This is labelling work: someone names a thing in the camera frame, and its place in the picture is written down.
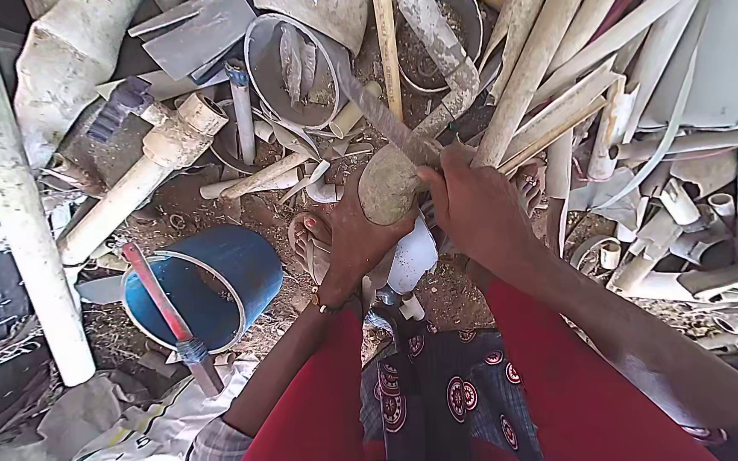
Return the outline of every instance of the foot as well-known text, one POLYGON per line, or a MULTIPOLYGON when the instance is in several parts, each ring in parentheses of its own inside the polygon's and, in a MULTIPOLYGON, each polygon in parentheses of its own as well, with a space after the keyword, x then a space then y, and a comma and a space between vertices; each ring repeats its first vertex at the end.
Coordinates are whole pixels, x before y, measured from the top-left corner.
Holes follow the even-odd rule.
POLYGON ((518 190, 520 207, 531 216, 543 196, 540 194, 539 166, 537 164, 521 166, 511 183, 518 190))
POLYGON ((290 245, 295 260, 320 285, 330 265, 332 231, 323 219, 314 213, 303 212, 290 223, 290 245))

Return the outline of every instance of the forearm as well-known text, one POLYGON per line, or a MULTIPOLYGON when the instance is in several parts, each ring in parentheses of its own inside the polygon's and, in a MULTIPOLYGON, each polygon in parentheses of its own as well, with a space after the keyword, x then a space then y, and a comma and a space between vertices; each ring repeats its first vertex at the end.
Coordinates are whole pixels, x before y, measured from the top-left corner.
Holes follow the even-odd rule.
POLYGON ((678 423, 738 427, 738 372, 549 252, 492 258, 497 277, 566 316, 602 355, 678 423))
MULTIPOLYGON (((318 290, 321 303, 343 303, 352 291, 354 277, 338 277, 333 273, 324 278, 318 290)), ((275 344, 258 365, 241 394, 224 414, 224 421, 243 434, 254 437, 309 358, 313 355, 333 316, 320 313, 310 303, 298 316, 286 334, 275 344)))

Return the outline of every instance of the red cloth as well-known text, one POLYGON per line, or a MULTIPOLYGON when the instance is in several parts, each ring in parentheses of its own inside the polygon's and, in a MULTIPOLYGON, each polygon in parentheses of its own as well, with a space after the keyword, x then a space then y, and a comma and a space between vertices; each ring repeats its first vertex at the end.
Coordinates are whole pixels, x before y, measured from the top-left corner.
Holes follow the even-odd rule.
POLYGON ((524 385, 545 459, 716 460, 558 313, 497 279, 486 301, 524 385))
MULTIPOLYGON (((486 301, 508 340, 507 355, 525 385, 546 459, 715 459, 580 340, 558 313, 501 280, 487 289, 486 301)), ((337 314, 321 348, 264 422, 245 461, 384 458, 377 443, 363 445, 358 419, 362 339, 352 312, 337 314)), ((472 439, 477 459, 515 459, 478 442, 485 441, 472 439)))

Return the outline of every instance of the left hand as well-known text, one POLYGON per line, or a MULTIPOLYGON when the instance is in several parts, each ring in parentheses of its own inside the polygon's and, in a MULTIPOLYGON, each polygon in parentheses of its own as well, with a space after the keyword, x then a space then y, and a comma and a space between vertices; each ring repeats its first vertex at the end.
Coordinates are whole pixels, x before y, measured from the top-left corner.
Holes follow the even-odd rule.
POLYGON ((331 265, 318 290, 319 296, 331 296, 331 299, 322 299, 323 303, 340 303, 348 298, 361 277, 377 266, 386 253, 415 228, 415 205, 390 225, 377 225, 366 219, 357 196, 357 184, 365 167, 360 166, 349 175, 343 198, 332 212, 331 265))

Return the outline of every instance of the blue tape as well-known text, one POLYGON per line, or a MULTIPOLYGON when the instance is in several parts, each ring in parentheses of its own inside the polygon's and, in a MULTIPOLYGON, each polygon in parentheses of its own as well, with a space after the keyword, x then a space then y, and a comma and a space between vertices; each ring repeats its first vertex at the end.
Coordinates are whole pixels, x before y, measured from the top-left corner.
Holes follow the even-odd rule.
POLYGON ((206 359, 209 355, 207 346, 197 338, 192 338, 189 341, 179 341, 176 343, 176 351, 181 356, 184 364, 188 367, 190 365, 198 365, 202 360, 206 359))

